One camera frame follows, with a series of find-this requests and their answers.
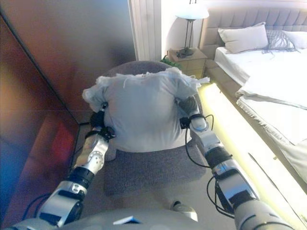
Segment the drawer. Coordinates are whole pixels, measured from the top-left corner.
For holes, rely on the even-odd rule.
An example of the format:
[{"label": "drawer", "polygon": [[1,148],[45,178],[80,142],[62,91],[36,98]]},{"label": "drawer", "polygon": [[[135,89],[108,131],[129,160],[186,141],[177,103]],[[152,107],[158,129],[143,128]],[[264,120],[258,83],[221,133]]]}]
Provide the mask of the drawer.
[{"label": "drawer", "polygon": [[181,70],[182,70],[182,71],[185,71],[185,70],[188,69],[188,63],[189,63],[189,61],[179,61],[179,62],[177,62],[177,63],[181,65]]},{"label": "drawer", "polygon": [[186,70],[184,73],[188,76],[195,75],[197,79],[200,79],[203,75],[203,69]]},{"label": "drawer", "polygon": [[188,62],[188,68],[187,70],[192,69],[203,69],[203,66],[205,65],[206,59],[197,59],[197,60],[190,60]]}]

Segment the lamp stand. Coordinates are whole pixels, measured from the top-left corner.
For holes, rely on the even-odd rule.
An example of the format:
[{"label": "lamp stand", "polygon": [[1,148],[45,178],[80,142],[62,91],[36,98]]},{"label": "lamp stand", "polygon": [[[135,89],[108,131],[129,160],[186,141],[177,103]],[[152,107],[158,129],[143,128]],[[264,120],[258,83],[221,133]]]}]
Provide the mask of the lamp stand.
[{"label": "lamp stand", "polygon": [[[187,19],[187,31],[186,31],[186,40],[184,43],[184,48],[179,50],[178,56],[181,58],[184,58],[186,56],[190,56],[194,53],[192,49],[190,49],[191,46],[191,38],[192,38],[192,31],[193,31],[193,22],[195,19]],[[190,38],[189,38],[189,46],[187,46],[187,37],[188,37],[188,30],[189,30],[189,24],[191,24],[191,32],[190,32]]]}]

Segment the lamp shade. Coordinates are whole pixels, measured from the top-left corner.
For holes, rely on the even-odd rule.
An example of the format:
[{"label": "lamp shade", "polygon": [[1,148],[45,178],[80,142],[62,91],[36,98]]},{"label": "lamp shade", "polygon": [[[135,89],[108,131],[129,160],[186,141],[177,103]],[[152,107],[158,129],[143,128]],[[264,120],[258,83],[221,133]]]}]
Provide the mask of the lamp shade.
[{"label": "lamp shade", "polygon": [[185,19],[202,19],[209,17],[203,0],[175,0],[175,16]]}]

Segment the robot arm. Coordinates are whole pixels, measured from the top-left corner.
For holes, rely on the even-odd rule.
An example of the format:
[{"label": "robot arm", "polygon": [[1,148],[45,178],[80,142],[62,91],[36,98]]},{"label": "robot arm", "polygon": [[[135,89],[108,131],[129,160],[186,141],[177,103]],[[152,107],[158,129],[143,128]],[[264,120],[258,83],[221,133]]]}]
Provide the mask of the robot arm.
[{"label": "robot arm", "polygon": [[264,202],[252,181],[221,144],[218,137],[208,130],[208,124],[197,115],[194,98],[179,103],[190,116],[191,137],[204,155],[217,181],[217,194],[226,211],[234,214],[238,230],[292,229]]},{"label": "robot arm", "polygon": [[38,212],[38,218],[26,219],[13,227],[17,230],[51,230],[80,218],[82,201],[94,176],[103,167],[108,141],[114,138],[114,131],[104,126],[103,104],[101,111],[93,114],[93,127],[86,135],[81,155],[72,172],[62,181]]}]

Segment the tufted headboard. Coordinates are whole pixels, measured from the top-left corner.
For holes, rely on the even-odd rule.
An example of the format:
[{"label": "tufted headboard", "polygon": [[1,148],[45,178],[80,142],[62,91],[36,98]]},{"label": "tufted headboard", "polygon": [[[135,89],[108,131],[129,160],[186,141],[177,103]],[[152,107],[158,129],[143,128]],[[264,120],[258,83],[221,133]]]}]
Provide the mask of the tufted headboard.
[{"label": "tufted headboard", "polygon": [[211,8],[204,19],[200,50],[214,59],[215,50],[224,46],[218,28],[238,29],[266,22],[267,29],[307,32],[307,9],[291,8]]}]

